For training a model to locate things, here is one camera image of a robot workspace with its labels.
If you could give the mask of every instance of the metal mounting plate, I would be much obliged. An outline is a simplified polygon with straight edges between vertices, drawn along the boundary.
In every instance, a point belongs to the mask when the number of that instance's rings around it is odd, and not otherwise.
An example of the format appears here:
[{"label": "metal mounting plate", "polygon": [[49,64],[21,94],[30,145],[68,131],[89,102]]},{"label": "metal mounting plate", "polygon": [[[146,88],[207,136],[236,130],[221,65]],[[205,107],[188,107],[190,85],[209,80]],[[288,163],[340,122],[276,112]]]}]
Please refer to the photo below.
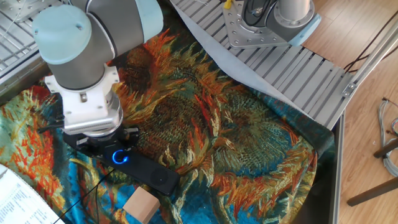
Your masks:
[{"label": "metal mounting plate", "polygon": [[230,9],[223,8],[229,44],[234,49],[288,46],[289,44],[266,27],[250,27],[242,20],[243,2],[234,1]]}]

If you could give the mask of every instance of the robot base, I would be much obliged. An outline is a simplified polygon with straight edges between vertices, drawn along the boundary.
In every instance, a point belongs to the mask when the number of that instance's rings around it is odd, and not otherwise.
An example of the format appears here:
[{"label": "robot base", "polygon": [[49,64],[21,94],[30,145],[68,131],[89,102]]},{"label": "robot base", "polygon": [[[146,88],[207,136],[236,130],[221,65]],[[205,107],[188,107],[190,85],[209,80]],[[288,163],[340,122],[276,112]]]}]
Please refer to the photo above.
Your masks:
[{"label": "robot base", "polygon": [[243,3],[233,1],[230,9],[223,8],[229,44],[233,49],[256,49],[289,45],[266,27],[248,26],[242,19]]},{"label": "robot base", "polygon": [[63,135],[63,140],[76,151],[120,170],[164,195],[171,195],[180,180],[179,174],[134,152],[138,139],[138,128],[122,127],[102,138]]}]

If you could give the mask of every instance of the sunflower painting fabric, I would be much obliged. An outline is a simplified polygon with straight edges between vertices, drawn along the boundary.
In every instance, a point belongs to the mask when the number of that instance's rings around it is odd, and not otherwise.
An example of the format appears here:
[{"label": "sunflower painting fabric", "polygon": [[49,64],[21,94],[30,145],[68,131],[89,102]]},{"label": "sunflower painting fabric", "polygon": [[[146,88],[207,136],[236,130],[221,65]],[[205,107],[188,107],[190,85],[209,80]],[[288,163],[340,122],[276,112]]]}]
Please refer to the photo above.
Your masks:
[{"label": "sunflower painting fabric", "polygon": [[[290,106],[223,73],[176,13],[164,31],[109,62],[125,127],[137,151],[178,172],[151,223],[289,223],[310,190],[331,132]],[[61,129],[37,130],[62,107],[42,81],[0,107],[0,163],[61,215],[112,170],[68,147]],[[64,217],[65,223],[138,223],[123,205],[138,183],[115,171]]]}]

